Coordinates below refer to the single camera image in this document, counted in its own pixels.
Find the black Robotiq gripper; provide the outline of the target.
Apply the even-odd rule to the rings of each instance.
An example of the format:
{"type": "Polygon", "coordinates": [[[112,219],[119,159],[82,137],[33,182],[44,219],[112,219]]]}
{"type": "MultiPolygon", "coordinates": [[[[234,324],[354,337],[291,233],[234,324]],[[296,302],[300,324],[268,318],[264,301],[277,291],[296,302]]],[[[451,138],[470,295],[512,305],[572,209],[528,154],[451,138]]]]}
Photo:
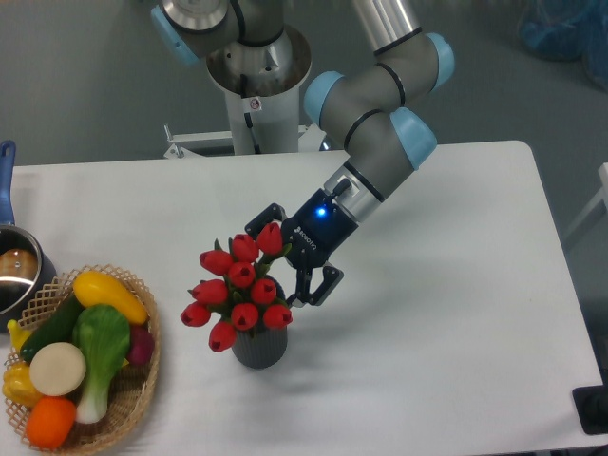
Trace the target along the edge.
{"type": "Polygon", "coordinates": [[[287,298],[288,305],[322,305],[344,277],[343,271],[325,262],[355,231],[357,223],[321,189],[290,218],[286,218],[281,205],[271,203],[245,225],[245,233],[258,236],[267,224],[274,221],[283,221],[283,241],[292,245],[286,258],[292,267],[298,269],[294,293],[287,298]],[[312,269],[321,266],[322,281],[312,291],[312,269]]]}

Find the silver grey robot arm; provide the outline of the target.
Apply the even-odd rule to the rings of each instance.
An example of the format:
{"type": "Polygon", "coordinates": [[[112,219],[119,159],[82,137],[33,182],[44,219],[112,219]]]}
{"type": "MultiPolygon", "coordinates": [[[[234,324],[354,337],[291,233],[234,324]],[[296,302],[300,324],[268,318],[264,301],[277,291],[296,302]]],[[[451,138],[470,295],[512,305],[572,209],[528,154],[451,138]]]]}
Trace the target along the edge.
{"type": "Polygon", "coordinates": [[[151,18],[186,64],[203,62],[225,96],[238,155],[294,152],[306,113],[348,160],[291,217],[272,205],[247,225],[257,237],[273,220],[291,245],[290,304],[317,306],[342,272],[331,254],[434,151],[436,138],[408,109],[454,70],[446,40],[424,33],[407,1],[356,1],[374,65],[355,77],[309,78],[310,47],[287,25],[280,1],[160,1],[151,18]]]}

